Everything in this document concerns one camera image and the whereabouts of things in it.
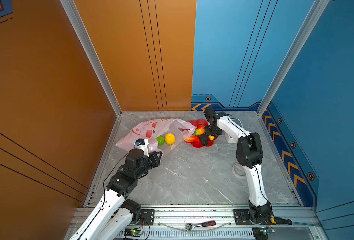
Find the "dark avocado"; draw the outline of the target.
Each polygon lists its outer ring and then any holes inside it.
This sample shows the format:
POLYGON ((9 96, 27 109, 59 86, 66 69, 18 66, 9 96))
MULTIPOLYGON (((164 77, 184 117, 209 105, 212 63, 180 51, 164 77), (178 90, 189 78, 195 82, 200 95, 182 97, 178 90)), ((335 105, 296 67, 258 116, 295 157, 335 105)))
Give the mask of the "dark avocado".
POLYGON ((202 134, 199 136, 199 139, 200 139, 200 143, 203 145, 203 146, 207 146, 209 144, 209 137, 208 135, 206 134, 202 134))

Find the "green bumpy fruit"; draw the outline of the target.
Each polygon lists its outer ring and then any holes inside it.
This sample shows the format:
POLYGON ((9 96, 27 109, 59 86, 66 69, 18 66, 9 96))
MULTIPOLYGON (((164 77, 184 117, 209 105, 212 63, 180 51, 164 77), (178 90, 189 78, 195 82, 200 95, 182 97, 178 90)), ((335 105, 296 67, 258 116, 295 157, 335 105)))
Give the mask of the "green bumpy fruit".
POLYGON ((163 136, 158 136, 158 137, 156 137, 156 140, 157 140, 157 142, 158 142, 158 146, 159 146, 159 147, 162 146, 162 145, 165 143, 165 139, 164 139, 163 136))

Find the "yellow lemon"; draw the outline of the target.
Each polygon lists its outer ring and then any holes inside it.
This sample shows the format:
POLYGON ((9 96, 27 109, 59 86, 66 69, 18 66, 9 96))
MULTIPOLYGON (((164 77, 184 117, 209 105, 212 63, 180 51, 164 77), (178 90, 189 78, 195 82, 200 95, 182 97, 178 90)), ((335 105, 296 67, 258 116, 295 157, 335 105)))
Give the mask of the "yellow lemon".
POLYGON ((165 139, 165 143, 170 145, 170 146, 173 145, 176 142, 176 137, 172 133, 166 134, 164 139, 165 139))

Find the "pink plastic bag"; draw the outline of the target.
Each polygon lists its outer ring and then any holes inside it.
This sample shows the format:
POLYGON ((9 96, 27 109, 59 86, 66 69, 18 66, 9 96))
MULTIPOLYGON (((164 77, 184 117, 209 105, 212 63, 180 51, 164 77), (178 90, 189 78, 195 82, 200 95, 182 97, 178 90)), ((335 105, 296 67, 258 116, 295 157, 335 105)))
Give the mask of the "pink plastic bag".
POLYGON ((121 138, 116 146, 122 150, 129 151, 135 147, 137 139, 148 139, 149 153, 154 151, 161 151, 163 154, 168 154, 171 150, 176 148, 179 143, 189 138, 195 131, 195 127, 181 119, 155 119, 137 124, 128 134, 121 138), (158 146, 156 137, 172 133, 176 137, 176 142, 173 145, 164 143, 158 146))

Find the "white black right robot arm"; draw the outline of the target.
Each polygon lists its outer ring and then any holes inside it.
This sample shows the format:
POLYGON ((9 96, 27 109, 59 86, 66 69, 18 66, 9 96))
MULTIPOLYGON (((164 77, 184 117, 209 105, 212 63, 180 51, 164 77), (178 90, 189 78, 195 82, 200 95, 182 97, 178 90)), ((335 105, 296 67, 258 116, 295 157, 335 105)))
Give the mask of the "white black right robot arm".
POLYGON ((204 116, 209 125, 207 135, 214 137, 225 133, 228 143, 236 143, 236 159, 243 167, 249 187, 249 218, 254 224, 264 224, 273 217, 272 204, 268 200, 262 179, 264 156, 261 138, 237 125, 230 115, 207 108, 204 116))

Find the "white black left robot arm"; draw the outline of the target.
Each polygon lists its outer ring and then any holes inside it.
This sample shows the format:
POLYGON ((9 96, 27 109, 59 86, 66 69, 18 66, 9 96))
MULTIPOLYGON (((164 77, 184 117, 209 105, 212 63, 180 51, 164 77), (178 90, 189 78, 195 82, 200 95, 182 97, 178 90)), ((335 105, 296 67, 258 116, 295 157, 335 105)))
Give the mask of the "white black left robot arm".
POLYGON ((110 178, 100 201, 70 239, 113 240, 128 225, 137 223, 141 205, 128 196, 139 179, 161 165, 162 156, 162 152, 146 154, 142 149, 132 149, 124 155, 125 164, 110 178))

